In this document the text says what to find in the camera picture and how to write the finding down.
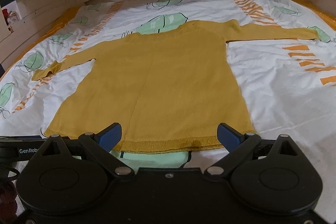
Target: white duvet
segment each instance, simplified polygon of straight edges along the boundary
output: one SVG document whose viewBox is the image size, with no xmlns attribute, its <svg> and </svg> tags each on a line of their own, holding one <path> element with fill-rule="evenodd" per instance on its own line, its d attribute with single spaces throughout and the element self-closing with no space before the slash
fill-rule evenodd
<svg viewBox="0 0 336 224">
<path fill-rule="evenodd" d="M 237 19 L 241 25 L 254 22 L 318 30 L 323 42 L 231 42 L 227 45 L 227 60 L 258 133 L 270 139 L 289 134 L 321 175 L 324 190 L 316 212 L 334 222 L 336 33 L 313 11 L 291 0 L 139 0 L 82 7 L 66 27 L 26 53 L 0 82 L 0 135 L 41 135 L 61 103 L 90 72 L 94 61 L 41 83 L 31 81 L 34 70 L 131 32 L 174 29 L 185 19 Z M 185 167 L 204 170 L 226 154 L 225 149 L 193 152 L 189 158 L 187 152 L 159 156 L 125 153 L 121 160 L 135 169 L 140 165 L 177 167 L 188 161 Z"/>
</svg>

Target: blue gripper pad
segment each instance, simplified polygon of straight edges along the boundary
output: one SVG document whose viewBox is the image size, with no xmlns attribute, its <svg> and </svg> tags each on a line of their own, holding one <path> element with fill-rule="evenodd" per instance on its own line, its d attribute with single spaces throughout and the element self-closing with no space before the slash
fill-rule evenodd
<svg viewBox="0 0 336 224">
<path fill-rule="evenodd" d="M 95 135 L 94 140 L 105 151 L 110 152 L 121 140 L 121 125 L 113 123 Z"/>
<path fill-rule="evenodd" d="M 245 140 L 245 137 L 227 124 L 221 123 L 217 128 L 217 139 L 229 152 L 232 152 Z"/>
</svg>

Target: orange blanket edge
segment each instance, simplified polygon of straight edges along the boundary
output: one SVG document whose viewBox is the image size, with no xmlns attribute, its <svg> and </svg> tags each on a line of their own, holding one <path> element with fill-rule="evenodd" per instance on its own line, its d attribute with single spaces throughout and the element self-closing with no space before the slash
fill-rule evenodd
<svg viewBox="0 0 336 224">
<path fill-rule="evenodd" d="M 54 23 L 53 27 L 47 31 L 47 33 L 42 36 L 41 38 L 37 39 L 33 44 L 29 45 L 15 60 L 14 62 L 10 65 L 10 67 L 5 71 L 5 73 L 1 76 L 0 81 L 4 78 L 4 76 L 7 74 L 7 72 L 13 67 L 13 65 L 19 61 L 28 51 L 30 51 L 33 47 L 35 47 L 38 43 L 42 42 L 44 39 L 52 36 L 55 34 L 57 31 L 65 27 L 70 20 L 72 20 L 78 10 L 80 9 L 80 6 L 72 7 L 67 9 Z"/>
<path fill-rule="evenodd" d="M 317 14 L 325 23 L 327 23 L 334 31 L 336 31 L 336 17 L 322 11 L 313 3 L 307 0 L 292 0 L 304 7 L 311 9 L 315 14 Z"/>
</svg>

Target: orange stripe print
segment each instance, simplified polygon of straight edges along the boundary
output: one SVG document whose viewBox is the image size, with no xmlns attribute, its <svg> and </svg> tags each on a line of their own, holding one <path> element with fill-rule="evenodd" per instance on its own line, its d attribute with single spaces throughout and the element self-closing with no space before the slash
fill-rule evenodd
<svg viewBox="0 0 336 224">
<path fill-rule="evenodd" d="M 320 61 L 319 59 L 296 59 L 295 61 Z"/>
<path fill-rule="evenodd" d="M 258 5 L 254 0 L 233 0 L 237 6 L 239 6 L 242 11 L 247 15 L 250 16 L 253 21 L 261 23 L 263 25 L 278 25 L 274 22 L 273 18 L 269 15 L 265 14 L 263 11 L 263 7 Z"/>
<path fill-rule="evenodd" d="M 320 65 L 320 66 L 325 67 L 324 63 L 314 63 L 314 62 L 311 62 L 311 61 L 303 61 L 303 62 L 300 62 L 299 64 L 300 64 L 301 67 L 308 66 L 308 65 Z"/>
<path fill-rule="evenodd" d="M 310 50 L 307 45 L 297 45 L 297 46 L 291 46 L 291 47 L 283 47 L 284 50 L 289 51 L 308 51 Z M 288 54 L 290 57 L 292 56 L 315 56 L 313 53 L 302 53 L 302 52 L 290 52 Z M 309 66 L 309 65 L 318 65 L 321 67 L 312 67 L 309 69 L 305 69 L 305 71 L 308 72 L 322 72 L 322 71 L 332 71 L 336 70 L 336 67 L 329 66 L 326 67 L 324 63 L 315 63 L 313 61 L 320 61 L 320 59 L 296 59 L 296 61 L 299 62 L 301 67 Z M 326 78 L 320 78 L 320 81 L 322 85 L 326 85 L 328 83 L 336 83 L 336 76 L 326 77 Z"/>
<path fill-rule="evenodd" d="M 284 47 L 284 50 L 290 50 L 290 51 L 308 51 L 309 47 L 307 45 L 298 45 L 298 46 L 292 46 L 292 47 Z"/>
<path fill-rule="evenodd" d="M 94 27 L 94 29 L 89 34 L 85 36 L 91 37 L 97 34 L 98 32 L 100 32 L 105 27 L 105 25 L 111 20 L 111 18 L 120 10 L 122 5 L 123 5 L 123 1 L 118 1 L 118 2 L 113 3 L 111 8 L 108 10 L 107 14 L 101 19 L 100 23 L 96 27 Z M 87 40 L 86 37 L 83 37 L 79 40 L 80 41 Z"/>
<path fill-rule="evenodd" d="M 313 53 L 302 53 L 302 52 L 290 52 L 288 55 L 290 57 L 293 57 L 293 56 L 315 56 L 315 54 L 313 54 Z"/>
<path fill-rule="evenodd" d="M 321 72 L 321 71 L 331 71 L 331 70 L 336 70 L 336 67 L 325 67 L 325 68 L 314 67 L 314 68 L 306 69 L 305 71 Z"/>
<path fill-rule="evenodd" d="M 123 1 L 118 1 L 118 2 L 113 3 L 111 5 L 110 9 L 108 10 L 108 12 L 106 13 L 106 15 L 100 21 L 100 23 L 86 36 L 90 37 L 90 36 L 95 35 L 98 32 L 100 32 L 103 29 L 103 27 L 107 24 L 107 22 L 110 21 L 111 18 L 120 10 L 120 8 L 122 7 L 122 4 L 123 4 Z M 86 40 L 87 40 L 86 37 L 83 37 L 83 38 L 79 39 L 79 41 L 86 41 Z M 63 59 L 66 59 L 67 57 L 69 57 L 70 53 L 74 53 L 74 52 L 77 52 L 78 50 L 80 50 L 82 48 L 81 46 L 83 46 L 83 45 L 84 45 L 84 43 L 81 43 L 81 42 L 77 42 L 77 43 L 73 44 L 73 46 L 75 46 L 75 47 L 71 47 L 68 54 L 65 55 L 65 57 Z M 37 91 L 37 88 L 40 87 L 41 85 L 48 85 L 48 82 L 52 78 L 53 78 L 53 75 L 51 77 L 46 77 L 46 78 L 40 79 L 39 83 L 35 86 L 35 88 L 32 89 L 33 92 L 29 95 L 29 97 L 26 98 L 25 101 L 21 101 L 19 103 L 19 105 L 15 108 L 15 110 L 22 110 L 25 107 L 26 103 L 29 101 L 29 99 L 33 97 L 33 95 L 35 94 L 35 91 Z"/>
<path fill-rule="evenodd" d="M 336 76 L 321 78 L 320 81 L 321 81 L 322 85 L 326 85 L 328 83 L 335 83 L 336 82 Z"/>
</svg>

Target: yellow sweater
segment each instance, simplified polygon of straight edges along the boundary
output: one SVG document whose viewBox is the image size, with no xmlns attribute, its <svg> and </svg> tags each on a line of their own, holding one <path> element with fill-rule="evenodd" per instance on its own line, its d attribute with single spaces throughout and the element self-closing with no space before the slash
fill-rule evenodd
<svg viewBox="0 0 336 224">
<path fill-rule="evenodd" d="M 116 149 L 137 153 L 220 147 L 219 123 L 241 133 L 254 128 L 226 61 L 229 41 L 316 39 L 317 32 L 279 26 L 190 21 L 170 32 L 101 42 L 36 71 L 33 80 L 95 59 L 91 72 L 60 106 L 46 135 L 77 138 L 113 122 Z"/>
</svg>

